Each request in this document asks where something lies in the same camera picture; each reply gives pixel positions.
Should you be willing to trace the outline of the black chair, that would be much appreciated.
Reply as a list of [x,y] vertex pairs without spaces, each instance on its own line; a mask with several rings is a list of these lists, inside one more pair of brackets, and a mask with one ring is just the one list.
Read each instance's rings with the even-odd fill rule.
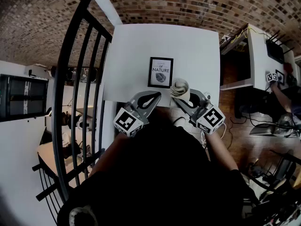
[[249,185],[257,185],[263,189],[259,194],[259,201],[266,201],[271,195],[285,194],[291,188],[291,182],[297,182],[295,171],[297,166],[301,167],[301,159],[293,155],[293,151],[289,150],[286,153],[279,153],[274,150],[271,152],[278,156],[279,161],[271,171],[271,168],[261,167],[258,162],[248,164],[245,175],[249,178]]

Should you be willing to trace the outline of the white side desk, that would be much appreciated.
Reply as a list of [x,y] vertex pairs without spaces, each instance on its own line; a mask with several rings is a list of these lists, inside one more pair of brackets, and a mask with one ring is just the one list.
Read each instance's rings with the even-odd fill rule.
[[[267,88],[268,82],[266,79],[266,74],[276,73],[279,70],[285,75],[285,84],[281,88],[287,88],[287,72],[284,70],[284,64],[280,64],[274,59],[270,58],[267,54],[267,47],[265,40],[271,37],[270,34],[264,32],[263,30],[248,24],[247,28],[243,30],[241,35],[235,37],[233,42],[229,42],[222,48],[221,54],[225,55],[230,52],[236,45],[238,45],[243,39],[248,39],[248,48],[250,56],[250,77],[237,82],[224,84],[220,86],[220,90],[230,90],[238,89],[242,87],[253,86],[256,89],[265,90]],[[283,51],[287,51],[290,47],[287,45],[282,45]],[[300,67],[295,63],[295,58],[293,50],[284,55],[285,63],[289,63],[292,66],[292,75],[297,79],[298,82],[301,81],[300,78]]]

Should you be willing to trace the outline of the black router with antennas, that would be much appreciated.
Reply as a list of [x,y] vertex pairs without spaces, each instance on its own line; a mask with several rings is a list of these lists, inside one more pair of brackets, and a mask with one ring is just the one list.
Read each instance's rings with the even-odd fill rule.
[[285,63],[285,58],[284,55],[288,52],[290,52],[291,50],[294,49],[293,48],[289,48],[287,51],[283,51],[282,45],[285,45],[287,42],[291,41],[291,39],[288,39],[284,42],[281,42],[280,44],[278,44],[277,42],[284,37],[284,34],[282,36],[280,36],[277,39],[277,36],[279,35],[280,30],[278,30],[277,32],[275,32],[271,37],[269,37],[268,39],[265,40],[265,44],[267,47],[267,54],[270,58],[274,59],[275,61],[279,62],[280,64],[284,64]]

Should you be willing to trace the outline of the light wooden desk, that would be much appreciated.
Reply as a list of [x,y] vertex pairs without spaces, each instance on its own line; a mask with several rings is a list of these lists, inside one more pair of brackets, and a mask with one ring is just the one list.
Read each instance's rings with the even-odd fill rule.
[[[37,153],[40,156],[40,158],[45,162],[45,164],[50,168],[50,170],[52,172],[54,172],[54,174],[56,176],[58,176],[56,164],[55,164],[53,143],[48,142],[48,143],[39,145],[37,147]],[[74,169],[72,156],[69,156],[67,159],[64,159],[64,163],[65,163],[66,173],[69,173],[70,171],[72,171]]]

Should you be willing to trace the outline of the person's black clothing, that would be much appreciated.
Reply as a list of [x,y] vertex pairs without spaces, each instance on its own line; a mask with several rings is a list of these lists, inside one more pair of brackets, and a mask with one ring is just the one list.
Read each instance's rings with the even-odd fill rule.
[[155,113],[131,138],[129,165],[73,189],[58,226],[248,225],[243,213],[254,192],[183,127]]

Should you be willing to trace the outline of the person's left forearm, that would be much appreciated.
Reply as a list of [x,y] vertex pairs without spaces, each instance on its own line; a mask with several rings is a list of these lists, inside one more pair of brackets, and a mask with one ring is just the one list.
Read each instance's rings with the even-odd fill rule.
[[92,178],[98,173],[111,174],[120,172],[122,167],[128,166],[128,155],[132,142],[132,138],[119,133],[111,145],[99,157],[88,178]]

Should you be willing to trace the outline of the black framed nature picture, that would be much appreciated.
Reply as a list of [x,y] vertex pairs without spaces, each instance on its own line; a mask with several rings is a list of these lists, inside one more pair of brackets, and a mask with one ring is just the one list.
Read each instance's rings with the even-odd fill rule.
[[148,87],[169,89],[173,77],[173,58],[150,57]]

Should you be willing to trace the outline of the black metal railing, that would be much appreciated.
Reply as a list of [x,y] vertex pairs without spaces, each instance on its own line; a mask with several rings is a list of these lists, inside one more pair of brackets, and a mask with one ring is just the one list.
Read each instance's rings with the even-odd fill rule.
[[[55,79],[54,79],[54,90],[53,90],[53,103],[52,103],[52,143],[54,151],[55,166],[57,169],[57,176],[55,177],[55,182],[51,186],[47,187],[43,192],[37,195],[37,200],[42,201],[48,198],[52,192],[57,190],[63,202],[68,199],[70,187],[69,182],[75,179],[76,184],[79,185],[79,174],[83,172],[87,175],[87,168],[90,165],[94,165],[96,159],[98,159],[103,153],[104,148],[102,147],[102,131],[103,131],[103,113],[105,102],[102,102],[101,106],[98,106],[99,102],[99,89],[102,83],[104,62],[106,59],[106,54],[108,47],[112,42],[111,34],[98,22],[98,20],[88,11],[88,6],[92,0],[81,0],[68,27],[66,32],[60,55],[57,62]],[[77,164],[77,160],[73,159],[73,169],[71,172],[67,172],[65,169],[63,161],[63,143],[62,143],[62,107],[63,107],[63,90],[65,78],[67,75],[67,69],[69,64],[69,59],[71,56],[71,50],[82,20],[86,20],[88,23],[88,28],[84,41],[81,47],[76,78],[73,87],[73,97],[72,97],[72,118],[71,118],[71,152],[72,156],[75,156],[75,111],[77,104],[78,87],[80,81],[80,70],[83,66],[84,57],[86,54],[86,49],[88,41],[93,29],[96,29],[98,34],[95,40],[95,45],[93,48],[89,71],[87,76],[85,97],[84,97],[84,112],[83,116],[87,117],[87,106],[88,106],[88,96],[90,92],[91,85],[91,73],[94,69],[95,59],[98,52],[98,45],[101,38],[105,39],[103,51],[101,55],[100,65],[97,69],[96,74],[96,87],[95,87],[95,97],[94,106],[92,114],[92,145],[91,145],[91,156],[87,156],[87,152],[83,152],[83,162]]]

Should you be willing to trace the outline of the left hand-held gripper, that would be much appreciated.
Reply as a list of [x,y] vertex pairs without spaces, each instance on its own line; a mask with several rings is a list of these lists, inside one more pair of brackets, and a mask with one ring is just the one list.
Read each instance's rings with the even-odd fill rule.
[[130,102],[126,103],[125,108],[120,108],[118,111],[113,120],[115,128],[127,137],[133,137],[149,123],[147,117],[150,116],[160,100],[161,93],[158,91],[148,90],[137,93]]

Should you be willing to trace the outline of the person's right forearm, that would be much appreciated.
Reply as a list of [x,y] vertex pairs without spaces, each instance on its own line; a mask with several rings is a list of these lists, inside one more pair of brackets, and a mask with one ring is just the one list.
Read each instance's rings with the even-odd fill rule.
[[228,170],[238,170],[238,166],[226,148],[224,142],[217,132],[205,133],[206,146],[210,155],[210,160],[219,163]]

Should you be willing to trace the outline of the black framed window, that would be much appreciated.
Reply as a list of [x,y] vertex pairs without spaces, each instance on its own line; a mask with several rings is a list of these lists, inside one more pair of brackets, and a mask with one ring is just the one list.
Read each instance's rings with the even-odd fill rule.
[[0,74],[0,122],[46,115],[48,81]]

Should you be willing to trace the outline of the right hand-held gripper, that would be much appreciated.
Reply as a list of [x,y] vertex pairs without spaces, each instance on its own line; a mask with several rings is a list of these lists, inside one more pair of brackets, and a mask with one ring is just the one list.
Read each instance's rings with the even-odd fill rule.
[[189,104],[178,98],[174,98],[173,101],[191,117],[190,120],[197,128],[207,134],[215,132],[225,120],[225,116],[219,107],[211,104],[204,94],[198,90],[190,90]]

